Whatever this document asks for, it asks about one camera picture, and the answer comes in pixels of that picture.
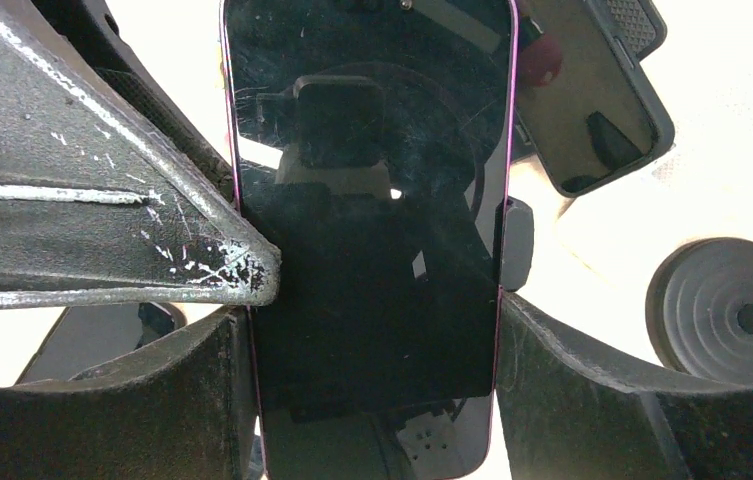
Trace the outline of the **black round base phone stand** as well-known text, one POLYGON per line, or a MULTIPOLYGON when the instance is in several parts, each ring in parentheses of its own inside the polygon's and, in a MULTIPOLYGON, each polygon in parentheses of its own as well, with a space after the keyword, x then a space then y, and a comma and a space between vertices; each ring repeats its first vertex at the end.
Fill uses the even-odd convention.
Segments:
MULTIPOLYGON (((510 197, 504 218, 501 285, 507 291, 516 291, 525 285, 531 268, 534 215, 530 206, 510 197)), ((16 383, 68 380, 186 324, 185 314, 167 303, 68 307, 46 334, 16 383)))

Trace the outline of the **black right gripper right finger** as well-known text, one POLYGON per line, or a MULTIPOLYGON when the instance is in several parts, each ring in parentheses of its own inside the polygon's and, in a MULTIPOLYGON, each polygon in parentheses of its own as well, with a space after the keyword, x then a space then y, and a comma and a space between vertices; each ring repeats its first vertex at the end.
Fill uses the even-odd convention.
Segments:
POLYGON ((513 293, 498 355, 515 479, 753 479, 753 386, 645 362, 513 293))

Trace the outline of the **black phone purple edge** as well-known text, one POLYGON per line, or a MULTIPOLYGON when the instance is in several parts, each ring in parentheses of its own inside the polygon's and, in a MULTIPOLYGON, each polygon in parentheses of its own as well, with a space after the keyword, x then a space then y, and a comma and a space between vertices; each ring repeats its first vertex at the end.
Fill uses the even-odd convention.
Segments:
POLYGON ((491 439, 512 1, 227 1, 243 215, 281 252, 250 310, 271 479, 453 479, 491 439))

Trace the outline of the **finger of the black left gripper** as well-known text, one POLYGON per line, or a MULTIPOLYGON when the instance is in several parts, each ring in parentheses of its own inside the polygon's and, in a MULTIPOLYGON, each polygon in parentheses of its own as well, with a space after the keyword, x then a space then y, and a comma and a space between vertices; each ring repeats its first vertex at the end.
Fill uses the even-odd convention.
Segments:
POLYGON ((186 154, 227 201, 235 200, 231 165, 120 38, 118 25, 104 0, 34 0, 33 4, 112 89, 150 120, 176 150, 186 154))
POLYGON ((0 309, 258 306, 280 251, 30 1, 0 1, 0 309))

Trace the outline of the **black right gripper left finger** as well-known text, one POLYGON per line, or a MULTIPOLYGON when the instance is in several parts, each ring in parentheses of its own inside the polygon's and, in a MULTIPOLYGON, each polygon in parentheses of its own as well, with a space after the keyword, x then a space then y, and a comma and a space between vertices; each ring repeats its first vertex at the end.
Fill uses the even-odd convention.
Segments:
POLYGON ((67 381, 0 388, 0 479, 243 479, 257 406, 223 307, 67 381))

